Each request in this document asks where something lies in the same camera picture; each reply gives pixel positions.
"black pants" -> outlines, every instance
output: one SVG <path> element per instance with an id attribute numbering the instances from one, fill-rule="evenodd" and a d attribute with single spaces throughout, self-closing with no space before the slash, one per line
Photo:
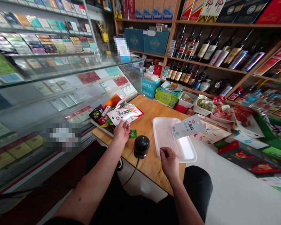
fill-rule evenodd
<path id="1" fill-rule="evenodd" d="M 99 161 L 106 147 L 95 148 L 86 159 L 85 172 L 88 173 Z M 197 166 L 185 169 L 183 184 L 205 221 L 212 182 L 209 174 Z M 143 196 L 130 196 L 123 189 L 117 172 L 97 208 L 90 224 L 178 224 L 174 198 L 168 195 L 157 204 Z"/>

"white floor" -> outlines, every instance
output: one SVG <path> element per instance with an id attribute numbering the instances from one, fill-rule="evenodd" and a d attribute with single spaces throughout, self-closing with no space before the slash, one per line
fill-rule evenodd
<path id="1" fill-rule="evenodd" d="M 195 163 L 188 163 L 187 166 L 196 165 L 205 169 L 213 183 L 213 193 L 206 218 L 207 225 L 281 225 L 281 192 L 220 157 L 214 146 L 194 138 L 191 140 L 198 160 Z M 134 170 L 125 160 L 123 163 L 123 170 L 118 172 L 122 183 L 129 179 Z M 167 196 L 166 192 L 138 170 L 124 189 L 130 195 L 141 194 L 155 202 Z M 47 221 L 63 200 L 38 225 Z"/>

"black cable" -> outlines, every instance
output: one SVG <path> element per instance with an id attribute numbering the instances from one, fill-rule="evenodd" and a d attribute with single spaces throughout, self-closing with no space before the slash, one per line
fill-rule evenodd
<path id="1" fill-rule="evenodd" d="M 133 174 L 135 173 L 135 170 L 136 170 L 136 168 L 137 168 L 139 162 L 140 162 L 140 158 L 137 159 L 137 163 L 136 163 L 135 169 L 134 169 L 134 171 L 133 171 Z M 125 185 L 128 183 L 128 181 L 130 181 L 130 179 L 133 177 L 133 174 L 132 174 L 131 177 L 123 184 L 123 186 L 125 186 Z"/>

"person's right hand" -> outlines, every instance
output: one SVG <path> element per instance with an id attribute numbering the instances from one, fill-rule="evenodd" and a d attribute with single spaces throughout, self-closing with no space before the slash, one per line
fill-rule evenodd
<path id="1" fill-rule="evenodd" d="M 160 158 L 162 170 L 169 182 L 180 179 L 179 177 L 179 158 L 169 147 L 160 148 Z"/>

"yellow pen holder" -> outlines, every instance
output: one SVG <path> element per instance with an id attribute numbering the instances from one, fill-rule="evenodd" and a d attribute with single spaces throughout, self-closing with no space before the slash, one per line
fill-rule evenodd
<path id="1" fill-rule="evenodd" d="M 105 34 L 101 33 L 101 37 L 102 37 L 103 42 L 109 42 L 107 33 L 105 33 Z"/>

